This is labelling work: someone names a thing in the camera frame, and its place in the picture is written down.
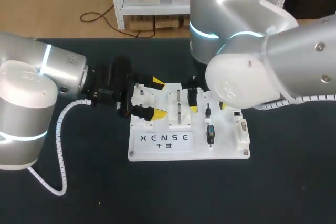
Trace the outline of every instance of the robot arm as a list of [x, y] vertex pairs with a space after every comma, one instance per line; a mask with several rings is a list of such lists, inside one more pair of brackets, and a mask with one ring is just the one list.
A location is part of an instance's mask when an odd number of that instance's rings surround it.
[[37, 160], [58, 97], [82, 93], [92, 105], [113, 105], [122, 117], [147, 121], [166, 114], [131, 104], [135, 83], [159, 90], [164, 83], [133, 73], [126, 57], [88, 66], [82, 55], [0, 33], [0, 60], [0, 169], [24, 169]]
[[208, 88], [239, 109], [335, 100], [335, 28], [334, 16], [298, 27], [266, 0], [191, 0], [192, 54]]

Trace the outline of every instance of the power cord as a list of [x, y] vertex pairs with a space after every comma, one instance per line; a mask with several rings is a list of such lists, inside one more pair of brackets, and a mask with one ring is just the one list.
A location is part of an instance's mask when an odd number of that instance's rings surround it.
[[[116, 29], [115, 27], [113, 27], [109, 21], [106, 19], [106, 17], [104, 16], [106, 13], [108, 13], [109, 11], [111, 11], [112, 9], [114, 8], [114, 5], [112, 5], [109, 9], [107, 9], [103, 14], [101, 13], [96, 13], [96, 12], [88, 12], [88, 13], [84, 13], [80, 16], [80, 21], [82, 22], [95, 22], [96, 20], [99, 20], [100, 18], [103, 18], [105, 19], [106, 23], [115, 31], [121, 33], [121, 34], [124, 34], [124, 35], [128, 35], [128, 36], [131, 36], [131, 37], [134, 37], [134, 38], [147, 38], [147, 39], [150, 39], [150, 38], [153, 38], [156, 34], [155, 30], [153, 29], [153, 35], [150, 36], [150, 37], [140, 37], [140, 33], [144, 32], [144, 31], [139, 31], [137, 35], [134, 35], [134, 34], [128, 34], [128, 33], [124, 33], [123, 31], [119, 31], [118, 29]], [[90, 20], [84, 20], [83, 17], [88, 15], [88, 14], [96, 14], [98, 15], [97, 18], [94, 18], [94, 19], [90, 19]]]

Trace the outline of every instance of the white platform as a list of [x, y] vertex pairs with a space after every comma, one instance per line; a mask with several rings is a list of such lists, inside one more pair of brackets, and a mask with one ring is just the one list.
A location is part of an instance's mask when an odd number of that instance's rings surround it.
[[[181, 124], [177, 121], [177, 90], [181, 90]], [[131, 118], [129, 141], [130, 161], [170, 161], [196, 159], [248, 159], [249, 134], [241, 110], [219, 108], [219, 101], [210, 92], [198, 91], [198, 113], [192, 112], [187, 104], [187, 90], [181, 84], [167, 84], [162, 90], [134, 88], [133, 105], [154, 106], [168, 111], [158, 121], [146, 122], [134, 116]], [[210, 103], [211, 119], [205, 118]], [[215, 144], [208, 145], [207, 123], [215, 128]]]

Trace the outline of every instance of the white label plate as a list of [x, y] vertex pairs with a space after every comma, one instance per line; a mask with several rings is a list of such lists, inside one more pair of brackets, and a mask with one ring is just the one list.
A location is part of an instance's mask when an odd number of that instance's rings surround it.
[[194, 148], [192, 132], [136, 133], [134, 150], [137, 153], [180, 153]]

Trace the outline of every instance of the black table mat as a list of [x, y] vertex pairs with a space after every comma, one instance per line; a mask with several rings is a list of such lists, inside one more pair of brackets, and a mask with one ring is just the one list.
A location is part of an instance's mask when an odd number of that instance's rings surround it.
[[[138, 72], [181, 82], [194, 74], [187, 39], [43, 39], [88, 62], [132, 58]], [[36, 171], [60, 189], [57, 101]], [[27, 170], [0, 171], [0, 223], [335, 223], [336, 103], [245, 110], [247, 161], [128, 161], [129, 120], [113, 108], [78, 106], [66, 116], [63, 197]]]

